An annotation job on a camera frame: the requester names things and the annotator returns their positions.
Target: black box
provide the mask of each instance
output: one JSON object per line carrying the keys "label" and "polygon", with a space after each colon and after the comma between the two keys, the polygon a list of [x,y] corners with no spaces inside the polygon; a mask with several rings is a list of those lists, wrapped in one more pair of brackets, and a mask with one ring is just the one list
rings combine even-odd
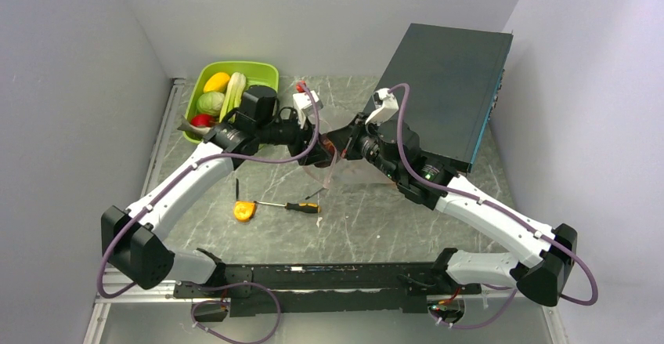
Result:
{"label": "black box", "polygon": [[[411,24],[376,89],[408,83],[405,122],[421,149],[469,172],[511,42],[511,34]],[[401,105],[403,91],[395,95]],[[365,112],[374,109],[369,99]]]}

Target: red wire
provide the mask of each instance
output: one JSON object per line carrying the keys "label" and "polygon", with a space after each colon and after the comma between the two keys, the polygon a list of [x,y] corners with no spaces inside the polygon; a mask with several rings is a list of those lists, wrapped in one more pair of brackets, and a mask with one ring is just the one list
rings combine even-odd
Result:
{"label": "red wire", "polygon": [[448,298],[448,299],[443,299],[441,302],[439,302],[439,304],[440,304],[440,305],[448,305],[448,304],[450,304],[450,303],[451,303],[452,301],[454,301],[454,299],[459,295],[459,292],[460,292],[460,291],[461,291],[461,287],[458,287],[458,288],[456,289],[456,291],[454,291],[454,294],[452,295],[452,297],[450,297],[450,298]]}
{"label": "red wire", "polygon": [[[226,294],[228,294],[228,289],[224,289],[224,291],[222,292],[222,295],[219,298],[220,302],[223,302],[223,300],[226,298]],[[222,310],[226,311],[226,306],[222,305]]]}

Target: green basket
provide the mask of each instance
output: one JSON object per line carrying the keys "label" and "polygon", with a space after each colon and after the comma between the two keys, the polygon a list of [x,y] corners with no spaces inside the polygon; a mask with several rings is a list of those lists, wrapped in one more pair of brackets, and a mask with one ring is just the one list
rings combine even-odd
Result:
{"label": "green basket", "polygon": [[[212,75],[218,72],[226,72],[228,75],[233,75],[233,72],[244,74],[244,76],[247,77],[247,87],[250,85],[267,85],[276,91],[279,85],[279,72],[271,64],[242,60],[208,64],[200,72],[196,86],[193,87],[193,92],[189,98],[189,106],[185,113],[187,121],[191,121],[192,118],[200,114],[196,108],[196,102],[200,95],[203,94],[205,83],[208,82],[208,79],[211,78]],[[184,132],[183,135],[191,143],[200,143],[200,137],[196,134]]]}

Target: white wall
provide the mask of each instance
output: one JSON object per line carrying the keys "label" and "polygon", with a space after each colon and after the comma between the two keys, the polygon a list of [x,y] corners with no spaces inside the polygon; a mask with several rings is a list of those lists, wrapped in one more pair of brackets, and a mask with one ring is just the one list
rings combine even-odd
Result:
{"label": "white wall", "polygon": [[517,0],[128,0],[171,77],[217,60],[382,74],[410,23],[501,31]]}
{"label": "white wall", "polygon": [[0,342],[81,342],[168,80],[124,0],[0,0]]}
{"label": "white wall", "polygon": [[[664,0],[520,0],[493,119],[520,210],[579,231],[599,280],[574,343],[664,342]],[[569,294],[588,297],[576,267]]]}

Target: transparent plastic bag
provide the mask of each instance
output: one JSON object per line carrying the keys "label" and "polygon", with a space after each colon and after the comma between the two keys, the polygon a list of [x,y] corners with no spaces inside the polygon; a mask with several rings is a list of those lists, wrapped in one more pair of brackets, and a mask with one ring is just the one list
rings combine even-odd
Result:
{"label": "transparent plastic bag", "polygon": [[[355,117],[355,113],[340,107],[326,106],[319,112],[319,117],[320,132],[325,133],[346,126]],[[303,166],[302,168],[307,175],[318,181],[326,189],[341,184],[392,183],[387,176],[365,160],[348,161],[340,159],[338,152],[334,155],[332,165],[329,168],[312,166]]]}

